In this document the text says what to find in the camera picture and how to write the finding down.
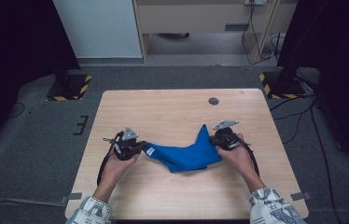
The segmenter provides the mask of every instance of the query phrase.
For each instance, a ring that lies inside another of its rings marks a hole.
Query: wooden table
[[[211,97],[219,104],[210,105]],[[252,144],[262,180],[307,217],[305,201],[293,202],[290,197],[300,188],[264,95],[257,89],[106,91],[72,192],[82,192],[82,199],[93,194],[109,149],[103,138],[113,138],[127,126],[139,133],[138,141],[186,147],[195,142],[203,124],[214,134],[212,127],[223,119],[240,121],[231,128]],[[249,218],[248,197],[245,182],[225,161],[206,170],[171,174],[142,152],[119,181],[109,205],[114,209],[112,219],[243,219]],[[81,200],[69,201],[67,217]]]

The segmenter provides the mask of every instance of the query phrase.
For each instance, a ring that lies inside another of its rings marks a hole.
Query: patterned sleeve
[[[110,224],[113,210],[104,202],[87,197],[65,224]]]
[[[306,224],[293,205],[281,198],[275,189],[258,189],[250,194],[250,223]]]

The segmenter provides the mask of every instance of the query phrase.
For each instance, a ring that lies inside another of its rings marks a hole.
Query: black cable
[[[325,165],[326,165],[326,172],[327,172],[327,177],[328,177],[328,190],[329,190],[329,197],[331,199],[332,209],[334,210],[334,214],[335,214],[335,217],[337,218],[338,223],[342,224],[341,220],[340,220],[340,216],[338,215],[338,212],[337,212],[337,208],[335,206],[334,194],[332,192],[331,175],[329,173],[329,167],[328,167],[328,160],[327,160],[327,156],[326,156],[326,151],[324,150],[322,139],[320,137],[320,133],[319,133],[319,131],[317,129],[317,125],[316,125],[316,122],[314,120],[314,110],[313,110],[312,107],[311,107],[311,117],[312,117],[312,123],[314,124],[314,129],[315,129],[316,134],[317,134],[317,138],[319,140],[320,148],[322,150],[324,162],[325,162]]]
[[[111,143],[110,139],[104,138],[103,140],[106,141],[106,142],[110,142]],[[114,152],[111,153],[111,151],[113,150],[113,147],[114,147],[114,144],[111,143],[110,149],[108,149],[107,154],[105,154],[105,157],[102,160],[102,164],[101,164],[100,169],[99,169],[98,178],[96,180],[96,184],[97,185],[99,185],[101,180],[102,180],[103,170],[105,169],[105,164],[107,163],[108,158],[110,158],[114,154]]]
[[[251,1],[251,10],[250,10],[250,25],[251,25],[251,30],[253,31],[253,35],[254,35],[254,38],[256,39],[256,45],[257,45],[257,49],[258,49],[258,55],[259,57],[261,57],[262,59],[270,59],[270,58],[264,58],[262,57],[262,55],[259,53],[259,44],[258,44],[258,39],[257,39],[257,34],[256,34],[256,31],[254,30],[254,25],[253,25],[253,14],[254,14],[254,6],[255,6],[255,3],[254,3],[254,0]]]
[[[52,203],[52,202],[38,202],[24,199],[12,199],[12,198],[0,198],[0,203],[14,203],[14,204],[27,204],[27,205],[43,205],[53,207],[66,207],[63,203]]]
[[[292,136],[290,139],[288,139],[287,141],[283,142],[283,144],[287,144],[287,143],[291,142],[291,141],[296,137],[297,132],[298,132],[298,128],[299,128],[299,126],[300,126],[300,118],[302,118],[302,115],[303,115],[303,113],[300,114],[299,120],[298,120],[298,122],[297,122],[296,131],[294,132],[293,136]]]
[[[244,29],[244,31],[242,32],[242,45],[243,45],[243,47],[244,47],[244,52],[245,52],[245,54],[246,54],[246,58],[247,58],[247,60],[249,61],[249,63],[250,64],[258,64],[258,63],[261,63],[261,62],[264,62],[264,61],[266,61],[266,60],[269,60],[271,57],[269,57],[269,58],[264,58],[264,57],[262,57],[262,55],[259,53],[259,45],[258,45],[258,40],[257,40],[257,35],[256,35],[256,32],[255,32],[255,30],[254,30],[254,27],[253,27],[253,13],[254,13],[254,0],[251,0],[251,12],[250,12],[250,17],[249,17],[249,20],[248,20],[248,22],[247,22],[247,28],[250,26],[250,24],[251,24],[251,27],[252,27],[252,30],[253,30],[253,34],[254,34],[254,37],[256,38],[256,44],[257,44],[257,48],[258,48],[258,55],[262,58],[262,60],[260,60],[260,61],[258,61],[258,62],[256,62],[256,63],[252,63],[251,61],[250,61],[250,59],[249,59],[249,57],[248,57],[248,53],[247,53],[247,49],[246,49],[246,47],[245,47],[245,45],[244,45],[244,32],[245,32],[245,29]]]
[[[14,119],[14,118],[16,118],[17,116],[21,115],[21,114],[23,113],[23,111],[25,111],[26,106],[25,106],[23,103],[17,102],[17,103],[15,103],[15,105],[22,105],[22,111],[21,111],[20,113],[18,113],[17,115],[8,117],[7,119]]]
[[[305,97],[311,97],[311,96],[314,96],[314,95],[304,95],[304,96],[302,96],[302,97],[296,97],[296,98],[287,99],[287,100],[283,101],[282,103],[280,103],[280,104],[274,106],[273,108],[271,108],[270,111],[273,111],[274,109],[276,109],[276,108],[279,107],[280,105],[283,105],[283,104],[285,104],[285,103],[287,103],[287,102],[289,102],[289,101],[297,100],[297,99],[305,98]]]
[[[247,144],[242,138],[235,135],[228,135],[228,134],[222,134],[222,136],[226,136],[228,139],[231,139],[231,142],[238,141],[244,148],[247,150],[247,152],[250,155],[250,159],[253,162],[254,170],[256,171],[257,175],[259,176],[259,168],[257,164],[256,157],[254,156],[253,150],[250,148],[250,144]]]
[[[274,48],[274,52],[273,52],[273,56],[275,57],[276,61],[279,61],[277,58],[277,49],[279,48],[279,40],[280,40],[280,33],[278,34],[278,37],[276,40],[276,47]]]
[[[297,133],[298,133],[298,129],[300,127],[300,119],[302,118],[302,115],[305,114],[306,112],[308,112],[313,106],[314,106],[314,102],[315,102],[316,99],[314,99],[311,103],[311,105],[305,109],[304,111],[300,112],[300,113],[296,113],[296,114],[292,114],[292,115],[287,115],[287,116],[284,116],[284,117],[281,117],[281,118],[277,118],[277,119],[273,119],[273,120],[278,120],[278,119],[286,119],[286,118],[289,118],[289,117],[292,117],[292,116],[297,116],[297,115],[300,115],[298,121],[297,121],[297,126],[296,126],[296,131],[294,132],[293,136],[288,139],[287,141],[283,142],[283,144],[287,144],[289,142],[291,142],[296,136],[297,136]]]

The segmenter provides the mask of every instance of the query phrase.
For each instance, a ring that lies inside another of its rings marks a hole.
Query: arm
[[[133,164],[139,154],[128,161],[120,161],[116,155],[108,158],[102,180],[91,197],[87,197],[66,224],[108,224],[113,210],[107,205],[111,193],[119,180]]]
[[[250,223],[304,224],[294,206],[286,202],[275,189],[269,189],[254,170],[247,150],[239,145],[231,151],[216,147],[217,153],[242,176],[250,192]]]

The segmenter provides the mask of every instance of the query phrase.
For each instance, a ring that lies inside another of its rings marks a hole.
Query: black strap
[[[108,158],[112,155],[112,154],[110,154],[112,149],[113,149],[113,145],[111,145],[110,149],[108,149],[107,154],[103,158],[103,161],[102,161],[102,164],[101,164],[101,168],[99,169],[98,179],[96,181],[97,185],[99,185],[101,180],[102,180],[103,170],[105,169],[105,164],[107,163]]]

